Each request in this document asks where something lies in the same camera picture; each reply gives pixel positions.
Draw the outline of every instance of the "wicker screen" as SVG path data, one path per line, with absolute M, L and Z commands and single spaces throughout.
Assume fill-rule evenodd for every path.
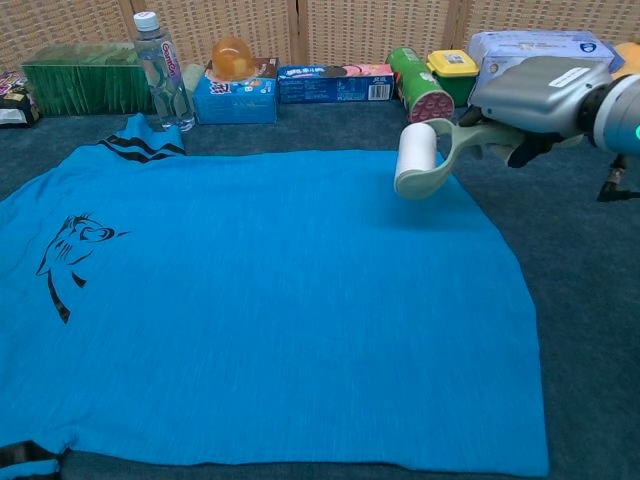
M 465 41 L 485 30 L 591 30 L 618 43 L 640 31 L 640 0 L 471 0 Z
M 305 0 L 311 63 L 381 63 L 394 49 L 420 55 L 444 46 L 449 0 Z
M 146 0 L 173 37 L 182 64 L 205 65 L 213 44 L 243 39 L 256 57 L 291 58 L 286 0 Z
M 54 43 L 128 41 L 117 0 L 0 0 L 0 68 Z

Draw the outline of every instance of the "plastic bottle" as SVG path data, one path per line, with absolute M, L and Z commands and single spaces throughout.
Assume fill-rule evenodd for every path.
M 180 130 L 186 132 L 195 124 L 195 118 L 171 36 L 160 28 L 154 12 L 136 13 L 133 20 L 138 29 L 136 51 L 162 126 L 167 129 L 178 125 Z

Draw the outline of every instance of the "yellow lid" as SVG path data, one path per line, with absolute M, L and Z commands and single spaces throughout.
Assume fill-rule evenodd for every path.
M 462 50 L 437 50 L 427 56 L 427 67 L 441 77 L 475 77 L 478 66 Z

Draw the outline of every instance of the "gray carpet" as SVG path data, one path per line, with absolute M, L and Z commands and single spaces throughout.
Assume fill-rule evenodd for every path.
M 49 118 L 0 131 L 0 198 L 52 168 L 125 117 Z M 396 149 L 399 102 L 283 105 L 277 125 L 197 126 L 188 154 L 304 149 Z M 601 204 L 612 158 L 586 143 L 521 170 L 461 158 L 455 174 L 513 248 L 538 311 L 553 480 L 640 478 L 640 200 Z M 625 187 L 640 190 L 640 161 Z M 243 480 L 498 480 L 388 465 L 270 464 L 164 467 L 85 453 L 65 456 L 62 478 Z

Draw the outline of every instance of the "snack package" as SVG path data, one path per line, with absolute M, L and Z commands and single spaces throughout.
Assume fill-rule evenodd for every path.
M 0 127 L 31 126 L 40 114 L 20 72 L 0 75 Z
M 381 65 L 291 65 L 278 69 L 281 103 L 390 100 L 393 72 Z

